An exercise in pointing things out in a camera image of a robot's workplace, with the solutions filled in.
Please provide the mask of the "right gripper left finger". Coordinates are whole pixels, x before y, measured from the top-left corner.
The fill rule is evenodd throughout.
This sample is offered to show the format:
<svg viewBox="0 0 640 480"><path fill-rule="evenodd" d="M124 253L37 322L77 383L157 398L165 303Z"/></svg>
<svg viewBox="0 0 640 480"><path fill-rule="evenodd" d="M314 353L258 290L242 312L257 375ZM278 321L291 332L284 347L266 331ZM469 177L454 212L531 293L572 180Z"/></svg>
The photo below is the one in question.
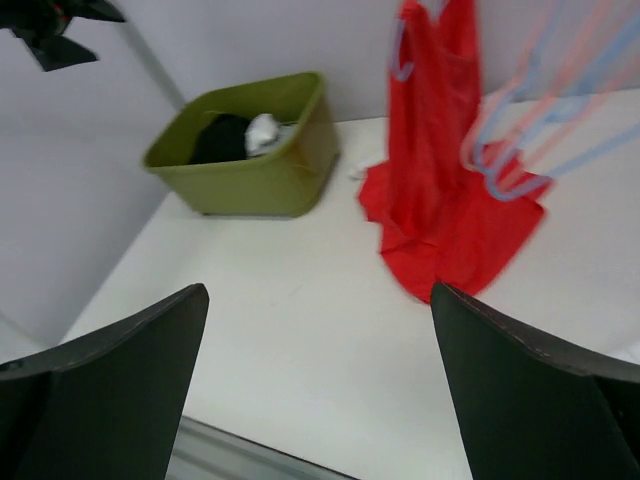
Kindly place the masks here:
<svg viewBox="0 0 640 480"><path fill-rule="evenodd" d="M2 364L2 478L164 478L208 308L193 284Z"/></svg>

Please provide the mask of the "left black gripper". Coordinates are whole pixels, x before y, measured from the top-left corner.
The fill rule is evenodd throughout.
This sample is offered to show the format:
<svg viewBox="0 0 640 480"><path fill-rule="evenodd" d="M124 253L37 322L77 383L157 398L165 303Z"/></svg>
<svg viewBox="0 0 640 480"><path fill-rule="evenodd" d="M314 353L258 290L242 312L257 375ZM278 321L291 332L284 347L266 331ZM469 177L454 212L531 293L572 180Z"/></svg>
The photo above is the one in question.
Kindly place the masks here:
<svg viewBox="0 0 640 480"><path fill-rule="evenodd" d="M1 2L1 28L13 29L43 71L55 71L93 63L98 56L86 47L61 35L38 37L27 30L65 29L75 17L113 23L125 23L123 13L107 0Z"/></svg>

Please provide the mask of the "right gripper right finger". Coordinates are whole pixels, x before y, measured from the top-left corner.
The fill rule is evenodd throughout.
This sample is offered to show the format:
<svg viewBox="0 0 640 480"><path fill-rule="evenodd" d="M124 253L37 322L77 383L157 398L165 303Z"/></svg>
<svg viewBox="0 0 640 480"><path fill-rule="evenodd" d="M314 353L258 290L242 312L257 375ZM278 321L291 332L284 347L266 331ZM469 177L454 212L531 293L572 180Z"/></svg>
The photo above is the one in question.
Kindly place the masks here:
<svg viewBox="0 0 640 480"><path fill-rule="evenodd" d="M639 367L444 283L431 311L475 479L636 479Z"/></svg>

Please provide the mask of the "black tank top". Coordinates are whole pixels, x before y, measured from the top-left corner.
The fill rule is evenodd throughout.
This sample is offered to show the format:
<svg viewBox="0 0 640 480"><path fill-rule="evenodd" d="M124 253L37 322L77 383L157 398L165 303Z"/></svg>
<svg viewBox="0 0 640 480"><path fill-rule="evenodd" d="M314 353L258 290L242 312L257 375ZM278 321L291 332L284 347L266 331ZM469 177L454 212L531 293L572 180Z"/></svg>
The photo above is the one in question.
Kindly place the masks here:
<svg viewBox="0 0 640 480"><path fill-rule="evenodd" d="M248 156L245 133L250 121L221 113L198 135L189 163L192 165L245 160Z"/></svg>

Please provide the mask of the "red tank top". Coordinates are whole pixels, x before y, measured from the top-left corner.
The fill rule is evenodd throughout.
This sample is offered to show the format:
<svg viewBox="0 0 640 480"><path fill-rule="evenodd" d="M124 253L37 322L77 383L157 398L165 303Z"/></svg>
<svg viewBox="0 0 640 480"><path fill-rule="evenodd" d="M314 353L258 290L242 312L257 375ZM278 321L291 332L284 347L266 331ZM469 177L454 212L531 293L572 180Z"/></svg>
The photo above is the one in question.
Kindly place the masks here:
<svg viewBox="0 0 640 480"><path fill-rule="evenodd" d="M381 226L380 254L406 290L429 302L444 282L475 295L534 234L545 211L541 191L502 202L462 165L462 142L482 96L476 5L450 1L438 32L446 77L389 74L388 157L370 167L358 199Z"/></svg>

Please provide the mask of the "white tank top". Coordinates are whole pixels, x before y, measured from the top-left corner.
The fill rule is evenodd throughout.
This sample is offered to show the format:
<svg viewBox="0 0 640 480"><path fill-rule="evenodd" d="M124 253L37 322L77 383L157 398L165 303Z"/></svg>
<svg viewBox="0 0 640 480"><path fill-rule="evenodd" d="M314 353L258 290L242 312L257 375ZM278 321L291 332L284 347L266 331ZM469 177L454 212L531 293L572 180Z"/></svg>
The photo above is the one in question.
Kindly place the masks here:
<svg viewBox="0 0 640 480"><path fill-rule="evenodd" d="M244 134L244 144L248 157L258 155L263 148L276 141L280 134L280 123L272 114L256 116Z"/></svg>

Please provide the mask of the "pink wire hanger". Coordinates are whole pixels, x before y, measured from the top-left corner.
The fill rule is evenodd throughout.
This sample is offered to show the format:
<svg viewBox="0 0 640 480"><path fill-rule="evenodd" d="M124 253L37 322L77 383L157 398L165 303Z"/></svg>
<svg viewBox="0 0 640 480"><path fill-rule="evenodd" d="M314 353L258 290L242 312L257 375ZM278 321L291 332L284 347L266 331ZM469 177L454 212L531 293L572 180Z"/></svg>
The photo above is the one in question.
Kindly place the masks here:
<svg viewBox="0 0 640 480"><path fill-rule="evenodd" d="M484 152L481 136L490 133L490 123L498 120L504 107L518 95L528 92L534 86L546 42L553 33L556 21L560 18L560 10L563 5L564 1L550 2L546 13L541 17L534 31L532 40L521 55L515 75L484 103L483 109L479 112L461 145L460 158L465 168L471 171L479 170ZM547 102L547 98L558 97L569 87L569 83L578 77L579 72L583 69L582 64L586 61L586 53L583 53L584 48L582 47L583 37L591 36L611 9L609 1L599 1L596 4L589 17L582 24L581 32L575 38L574 45L570 47L566 59L553 77L549 89L540 98L541 102Z"/></svg>

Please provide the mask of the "grey tank top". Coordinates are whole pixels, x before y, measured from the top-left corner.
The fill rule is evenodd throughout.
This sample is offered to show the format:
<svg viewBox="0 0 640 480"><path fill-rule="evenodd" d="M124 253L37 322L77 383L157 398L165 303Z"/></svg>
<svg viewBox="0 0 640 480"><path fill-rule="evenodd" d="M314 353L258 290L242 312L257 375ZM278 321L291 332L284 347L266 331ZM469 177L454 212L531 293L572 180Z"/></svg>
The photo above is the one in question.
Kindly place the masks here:
<svg viewBox="0 0 640 480"><path fill-rule="evenodd" d="M278 149L291 140L296 133L298 125L296 123L281 124L275 140L271 144L272 149Z"/></svg>

